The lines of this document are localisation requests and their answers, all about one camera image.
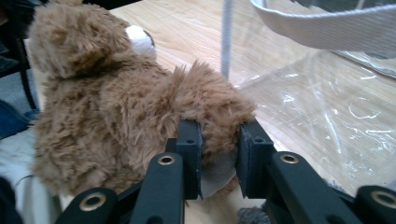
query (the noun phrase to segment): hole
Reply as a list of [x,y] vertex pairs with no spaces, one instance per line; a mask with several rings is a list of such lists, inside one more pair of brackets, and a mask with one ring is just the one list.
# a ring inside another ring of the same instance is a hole
[[292,155],[282,155],[282,156],[280,156],[280,159],[283,162],[291,163],[291,164],[294,164],[294,163],[298,162],[298,159],[295,156],[292,156]]
[[158,163],[161,165],[169,165],[175,162],[175,158],[173,156],[162,156],[158,159]]
[[96,210],[106,201],[106,195],[101,192],[95,192],[87,195],[79,204],[79,209],[84,212]]
[[331,223],[331,224],[345,224],[345,221],[343,219],[341,219],[338,216],[327,216],[326,217],[326,221],[327,223]]
[[146,224],[163,224],[163,219],[161,217],[150,217]]
[[256,139],[254,139],[254,141],[255,141],[255,142],[258,142],[258,143],[261,143],[261,142],[263,142],[264,140],[262,140],[262,138],[259,138],[259,137],[258,137],[258,138],[256,138]]
[[375,190],[371,193],[372,198],[388,208],[396,209],[396,196],[385,191]]

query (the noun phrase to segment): fluffy brown fur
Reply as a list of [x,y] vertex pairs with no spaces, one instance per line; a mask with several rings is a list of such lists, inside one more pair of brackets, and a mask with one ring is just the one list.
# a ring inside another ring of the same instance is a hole
[[96,6],[49,4],[30,29],[32,63],[49,72],[35,123],[34,172],[56,193],[116,192],[140,181],[150,159],[194,119],[203,166],[234,150],[254,104],[207,64],[174,73],[134,54],[127,22]]

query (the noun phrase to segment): black metal bracket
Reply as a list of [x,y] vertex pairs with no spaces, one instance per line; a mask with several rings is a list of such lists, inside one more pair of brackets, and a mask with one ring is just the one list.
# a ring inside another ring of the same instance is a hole
[[[396,223],[396,192],[365,186],[355,199],[330,188],[300,155],[276,152],[257,120],[240,133],[235,168],[243,196],[266,199],[272,223]],[[184,223],[184,200],[200,195],[203,143],[199,125],[181,120],[178,138],[151,160],[141,183],[118,196],[87,190],[56,223]]]

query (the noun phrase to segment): plastic sheet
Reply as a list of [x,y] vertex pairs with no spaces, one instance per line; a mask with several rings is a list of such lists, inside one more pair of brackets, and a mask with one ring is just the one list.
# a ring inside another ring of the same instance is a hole
[[277,150],[301,154],[352,195],[362,185],[395,189],[396,79],[275,34],[249,1],[233,1],[232,41],[230,81],[256,101]]

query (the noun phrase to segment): wooden table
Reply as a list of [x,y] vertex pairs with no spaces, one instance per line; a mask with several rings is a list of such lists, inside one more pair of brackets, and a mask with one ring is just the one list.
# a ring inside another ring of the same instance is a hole
[[[220,69],[221,1],[144,0],[112,13],[153,36],[163,67],[199,60]],[[41,105],[44,80],[35,71]],[[257,102],[276,148],[300,153],[329,182],[354,194],[396,179],[395,80],[276,35],[249,1],[234,1],[230,81]],[[240,207],[262,202],[239,190],[190,201],[186,223],[235,223]]]

